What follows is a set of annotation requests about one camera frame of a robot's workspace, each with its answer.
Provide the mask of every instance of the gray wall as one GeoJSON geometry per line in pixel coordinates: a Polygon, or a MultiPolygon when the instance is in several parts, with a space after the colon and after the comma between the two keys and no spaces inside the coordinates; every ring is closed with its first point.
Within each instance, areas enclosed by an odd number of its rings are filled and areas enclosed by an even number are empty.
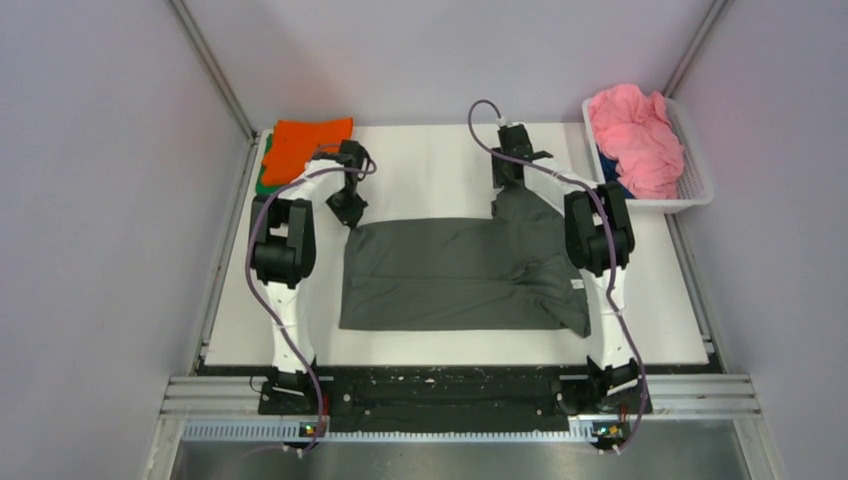
{"type": "Polygon", "coordinates": [[[164,1],[0,6],[0,478],[137,478],[243,138],[164,1]]]}
{"type": "Polygon", "coordinates": [[[353,115],[461,123],[581,118],[621,82],[662,89],[710,0],[187,2],[253,124],[353,115]]]}
{"type": "Polygon", "coordinates": [[[684,215],[792,478],[845,478],[848,4],[736,2],[683,85],[716,177],[684,215]]]}

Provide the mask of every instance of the blue cloth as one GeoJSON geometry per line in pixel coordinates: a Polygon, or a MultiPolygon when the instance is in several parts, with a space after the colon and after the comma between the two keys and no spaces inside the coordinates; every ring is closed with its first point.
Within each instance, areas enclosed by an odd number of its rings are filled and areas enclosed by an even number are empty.
{"type": "MultiPolygon", "coordinates": [[[[615,171],[615,167],[616,165],[618,165],[618,161],[613,160],[604,155],[604,152],[601,151],[600,147],[596,146],[595,148],[598,149],[598,158],[601,159],[601,171],[604,172],[604,180],[606,180],[607,182],[618,183],[618,177],[621,176],[618,174],[618,172],[615,171]]],[[[630,190],[624,187],[624,185],[622,185],[621,188],[624,189],[624,198],[636,198],[633,196],[632,193],[630,193],[630,190]]]]}

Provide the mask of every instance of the orange cloth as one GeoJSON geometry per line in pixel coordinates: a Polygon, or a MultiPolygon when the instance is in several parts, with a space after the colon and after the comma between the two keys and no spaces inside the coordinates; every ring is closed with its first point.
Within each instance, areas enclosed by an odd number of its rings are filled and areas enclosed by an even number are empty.
{"type": "MultiPolygon", "coordinates": [[[[262,185],[276,187],[291,183],[306,169],[315,149],[328,143],[340,143],[353,134],[353,118],[340,118],[322,123],[280,120],[274,127],[271,150],[262,159],[265,173],[262,185]]],[[[327,148],[337,152],[337,147],[327,148]]]]}

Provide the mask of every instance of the gray cloth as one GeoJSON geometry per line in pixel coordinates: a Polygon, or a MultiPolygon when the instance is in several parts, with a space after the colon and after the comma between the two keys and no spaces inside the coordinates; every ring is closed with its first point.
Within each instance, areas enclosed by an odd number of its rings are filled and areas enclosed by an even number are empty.
{"type": "Polygon", "coordinates": [[[492,220],[432,218],[354,229],[340,328],[570,328],[589,335],[586,291],[565,253],[562,216],[533,192],[498,194],[492,220]]]}

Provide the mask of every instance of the white table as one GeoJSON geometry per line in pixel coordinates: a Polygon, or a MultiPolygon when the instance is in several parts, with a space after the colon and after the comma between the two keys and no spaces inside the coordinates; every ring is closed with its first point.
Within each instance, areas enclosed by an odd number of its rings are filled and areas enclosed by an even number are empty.
{"type": "MultiPolygon", "coordinates": [[[[581,123],[528,124],[533,146],[592,178],[581,123]]],[[[496,127],[478,134],[497,145],[496,127]]],[[[206,353],[208,366],[269,365],[271,319],[254,300],[243,268],[253,185],[269,131],[263,132],[250,188],[206,353]]],[[[496,191],[491,160],[465,125],[359,127],[359,140],[379,165],[359,185],[368,201],[362,224],[431,218],[490,218],[496,191]]],[[[706,352],[680,266],[661,214],[633,213],[636,249],[627,268],[625,319],[647,364],[705,364],[706,352]]],[[[328,292],[341,303],[341,292],[328,292]]],[[[341,330],[338,311],[309,332],[322,365],[585,365],[582,339],[569,330],[370,332],[341,330]]]]}

